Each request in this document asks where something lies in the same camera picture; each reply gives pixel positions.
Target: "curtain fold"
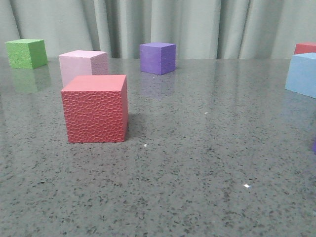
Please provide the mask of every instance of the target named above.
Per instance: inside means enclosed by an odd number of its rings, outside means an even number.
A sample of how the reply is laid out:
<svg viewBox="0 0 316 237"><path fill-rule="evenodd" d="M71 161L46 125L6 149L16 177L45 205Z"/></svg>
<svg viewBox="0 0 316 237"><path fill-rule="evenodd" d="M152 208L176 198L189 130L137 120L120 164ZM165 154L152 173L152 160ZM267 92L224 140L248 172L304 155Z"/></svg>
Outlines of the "curtain fold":
<svg viewBox="0 0 316 237"><path fill-rule="evenodd" d="M177 44L178 58L290 58L316 41L316 0L1 0L4 42L44 39L49 57L76 49L138 58Z"/></svg>

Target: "red cube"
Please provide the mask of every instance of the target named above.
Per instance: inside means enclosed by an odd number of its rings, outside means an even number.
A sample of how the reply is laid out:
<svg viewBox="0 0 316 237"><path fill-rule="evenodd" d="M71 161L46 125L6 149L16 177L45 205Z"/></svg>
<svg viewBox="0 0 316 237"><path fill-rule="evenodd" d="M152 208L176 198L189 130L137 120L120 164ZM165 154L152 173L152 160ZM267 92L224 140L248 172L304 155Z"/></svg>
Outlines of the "red cube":
<svg viewBox="0 0 316 237"><path fill-rule="evenodd" d="M305 42L296 44L294 54L316 53L316 42Z"/></svg>
<svg viewBox="0 0 316 237"><path fill-rule="evenodd" d="M61 90L61 96L70 143L125 140L126 75L77 76Z"/></svg>

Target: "light blue cube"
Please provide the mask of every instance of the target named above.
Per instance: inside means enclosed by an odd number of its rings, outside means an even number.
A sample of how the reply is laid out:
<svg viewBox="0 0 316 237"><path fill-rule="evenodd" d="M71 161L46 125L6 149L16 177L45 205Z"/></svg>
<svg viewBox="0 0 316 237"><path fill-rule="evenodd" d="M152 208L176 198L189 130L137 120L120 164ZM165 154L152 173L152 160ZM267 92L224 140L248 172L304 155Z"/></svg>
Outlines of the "light blue cube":
<svg viewBox="0 0 316 237"><path fill-rule="evenodd" d="M316 53L292 56L285 89L316 98Z"/></svg>

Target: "green cube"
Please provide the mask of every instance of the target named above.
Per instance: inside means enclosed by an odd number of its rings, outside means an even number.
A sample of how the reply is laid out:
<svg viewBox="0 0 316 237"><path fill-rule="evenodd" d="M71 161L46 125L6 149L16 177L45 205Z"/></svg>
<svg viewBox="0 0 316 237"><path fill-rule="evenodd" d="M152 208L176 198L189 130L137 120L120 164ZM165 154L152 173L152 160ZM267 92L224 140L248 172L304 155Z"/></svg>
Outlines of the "green cube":
<svg viewBox="0 0 316 237"><path fill-rule="evenodd" d="M33 69L47 64L44 40L18 39L5 43L12 68Z"/></svg>

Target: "gray granite surface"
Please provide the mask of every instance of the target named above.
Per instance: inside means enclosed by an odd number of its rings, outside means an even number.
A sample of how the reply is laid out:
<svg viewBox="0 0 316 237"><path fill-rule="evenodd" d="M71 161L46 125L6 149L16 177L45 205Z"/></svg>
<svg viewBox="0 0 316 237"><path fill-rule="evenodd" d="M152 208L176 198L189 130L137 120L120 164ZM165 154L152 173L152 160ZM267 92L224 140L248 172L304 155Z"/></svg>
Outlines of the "gray granite surface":
<svg viewBox="0 0 316 237"><path fill-rule="evenodd" d="M315 237L316 100L284 90L288 66L179 60L157 76L112 59L127 140L69 144L57 59L2 58L0 236Z"/></svg>

